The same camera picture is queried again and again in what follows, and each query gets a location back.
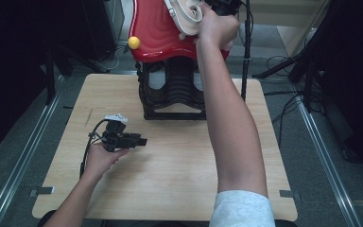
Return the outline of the black metal stand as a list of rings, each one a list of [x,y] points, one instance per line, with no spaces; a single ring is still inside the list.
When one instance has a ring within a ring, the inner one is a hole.
[[[73,51],[69,47],[59,44],[49,45],[45,53],[45,77],[47,89],[46,105],[49,105],[53,101],[57,93],[54,67],[57,67],[60,73],[65,76],[71,76],[73,73],[73,67],[71,66],[68,58],[78,61],[95,73],[106,73],[106,70],[102,67],[83,58],[79,53]]]
[[[278,73],[283,69],[286,69],[290,65],[294,65],[294,67],[288,74],[288,80],[291,83],[298,83],[303,77],[305,77],[302,94],[303,105],[309,113],[312,113],[312,85],[314,82],[314,76],[316,74],[316,61],[314,60],[313,54],[314,47],[311,44],[308,44],[297,55],[288,58],[286,61],[282,61],[281,63],[269,68],[263,73],[253,75],[253,77],[255,79],[265,79],[273,74]]]

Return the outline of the person's left hand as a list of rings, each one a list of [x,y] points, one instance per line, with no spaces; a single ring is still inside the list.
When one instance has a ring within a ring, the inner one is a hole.
[[[127,148],[109,152],[103,143],[93,144],[88,151],[86,167],[81,179],[88,183],[98,183],[112,165],[128,153]]]

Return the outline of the yellow ball knob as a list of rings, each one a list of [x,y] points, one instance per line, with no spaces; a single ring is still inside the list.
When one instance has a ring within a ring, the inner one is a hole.
[[[135,36],[129,37],[128,46],[130,49],[133,49],[133,50],[138,49],[140,44],[141,44],[141,42],[138,37],[135,37]]]

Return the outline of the person's right hand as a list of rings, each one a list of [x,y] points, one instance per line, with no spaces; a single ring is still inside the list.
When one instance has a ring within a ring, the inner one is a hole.
[[[236,38],[239,22],[232,16],[219,16],[205,2],[200,5],[202,20],[199,23],[199,37],[197,39],[197,49],[215,48],[223,50],[229,42]]]

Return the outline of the person's dark trousers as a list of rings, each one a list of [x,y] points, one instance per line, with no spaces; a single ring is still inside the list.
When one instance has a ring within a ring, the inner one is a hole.
[[[44,227],[56,210],[46,213],[36,225]],[[148,221],[148,220],[101,220],[98,226],[93,227],[209,227],[209,221]],[[275,227],[298,227],[293,221],[276,219]]]

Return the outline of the red and black shoe rack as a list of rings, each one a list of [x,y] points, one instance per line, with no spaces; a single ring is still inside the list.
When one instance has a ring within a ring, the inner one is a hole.
[[[193,37],[180,39],[180,32],[168,13],[164,0],[133,0],[129,36],[140,39],[131,50],[136,60],[139,96],[147,120],[204,120],[204,100],[193,97],[192,76],[198,70]],[[145,96],[143,64],[163,61],[167,83],[165,102],[152,103]]]

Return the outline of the white slingback heeled shoe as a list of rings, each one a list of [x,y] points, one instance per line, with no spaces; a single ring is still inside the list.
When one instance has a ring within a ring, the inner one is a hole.
[[[168,13],[179,30],[180,39],[199,33],[202,20],[200,0],[164,0]]]

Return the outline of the person's white sleeve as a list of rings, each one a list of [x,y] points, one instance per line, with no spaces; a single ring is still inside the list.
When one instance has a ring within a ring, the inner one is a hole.
[[[270,200],[245,190],[219,192],[209,227],[275,227]]]

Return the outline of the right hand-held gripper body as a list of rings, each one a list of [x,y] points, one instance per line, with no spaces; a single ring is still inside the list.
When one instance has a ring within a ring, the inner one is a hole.
[[[219,16],[235,15],[242,5],[241,0],[205,0]]]

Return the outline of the black curtain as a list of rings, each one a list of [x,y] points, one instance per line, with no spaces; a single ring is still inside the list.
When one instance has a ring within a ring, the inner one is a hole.
[[[363,0],[330,0],[304,55],[346,157],[363,162]]]
[[[46,90],[49,45],[98,63],[114,51],[110,0],[0,0],[0,143]]]

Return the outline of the black leather shoe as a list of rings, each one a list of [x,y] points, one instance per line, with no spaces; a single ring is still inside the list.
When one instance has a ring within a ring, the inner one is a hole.
[[[194,73],[192,76],[192,80],[193,80],[193,97],[195,100],[202,102],[203,92],[202,92],[200,74]]]
[[[143,64],[144,92],[147,100],[152,103],[165,102],[167,91],[166,65],[163,61]]]

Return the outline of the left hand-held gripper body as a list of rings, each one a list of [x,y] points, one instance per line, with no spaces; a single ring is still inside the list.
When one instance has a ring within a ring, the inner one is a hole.
[[[101,141],[105,144],[106,150],[115,152],[117,148],[134,148],[130,135],[124,133],[125,122],[128,121],[122,114],[106,115],[108,121],[102,133]]]

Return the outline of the grey metal bracket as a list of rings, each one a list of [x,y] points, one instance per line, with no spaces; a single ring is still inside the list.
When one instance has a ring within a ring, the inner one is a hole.
[[[40,195],[49,195],[54,192],[55,187],[54,186],[48,186],[48,187],[35,187],[31,189],[28,193],[29,197],[37,198]]]
[[[295,201],[299,201],[301,199],[301,195],[298,192],[294,192],[291,190],[280,190],[279,194],[283,198],[291,198]]]

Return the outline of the metal floor rail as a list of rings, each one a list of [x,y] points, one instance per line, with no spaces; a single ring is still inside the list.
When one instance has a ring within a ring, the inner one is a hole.
[[[334,164],[329,154],[329,150],[320,135],[320,131],[313,115],[306,110],[303,102],[300,99],[299,101],[299,110],[303,122],[309,132],[311,140],[313,141],[316,152],[320,158],[320,163],[325,172],[326,178],[331,185],[337,205],[346,222],[347,227],[363,227],[346,186],[341,180],[340,175],[337,172],[336,165]]]
[[[55,85],[57,86],[57,92],[54,94],[51,102],[43,108],[43,111],[35,127],[33,128],[31,135],[28,137],[26,145],[24,146],[13,170],[10,172],[9,178],[0,191],[0,223],[2,222],[3,217],[6,214],[9,205],[20,185],[20,182],[26,173],[26,169],[28,168],[35,150],[42,139],[49,120],[56,110],[66,82],[67,78],[65,76],[60,75],[58,77],[57,81],[55,82]]]

